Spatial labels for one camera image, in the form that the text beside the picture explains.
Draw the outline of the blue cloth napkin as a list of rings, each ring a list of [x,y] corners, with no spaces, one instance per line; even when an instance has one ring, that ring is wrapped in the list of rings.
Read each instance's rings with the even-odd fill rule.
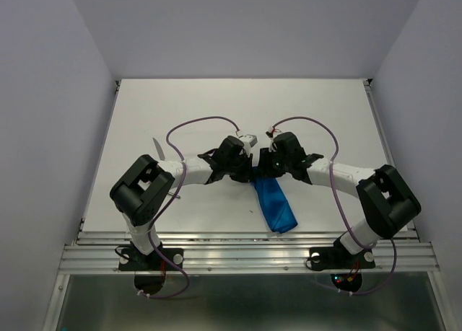
[[[289,201],[276,178],[264,177],[258,172],[257,167],[254,167],[252,186],[256,191],[266,225],[273,233],[284,234],[298,225]]]

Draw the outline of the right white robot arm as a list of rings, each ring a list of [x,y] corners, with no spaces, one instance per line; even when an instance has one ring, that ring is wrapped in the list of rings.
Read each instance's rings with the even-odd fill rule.
[[[395,167],[354,167],[321,154],[306,154],[292,132],[276,135],[270,147],[260,150],[256,173],[270,178],[289,174],[309,185],[330,187],[337,203],[339,191],[359,200],[365,218],[348,226],[332,249],[332,258],[340,266],[350,265],[360,251],[370,249],[377,241],[393,238],[422,211]]]

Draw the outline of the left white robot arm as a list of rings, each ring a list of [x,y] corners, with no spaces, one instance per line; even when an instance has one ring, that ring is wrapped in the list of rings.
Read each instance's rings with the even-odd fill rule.
[[[228,136],[212,149],[185,162],[156,161],[141,155],[110,190],[110,199],[123,214],[131,243],[137,249],[136,261],[146,269],[160,263],[161,241],[152,224],[165,208],[167,194],[186,185],[207,185],[229,176],[248,183],[252,176],[251,149],[258,140],[254,135]]]

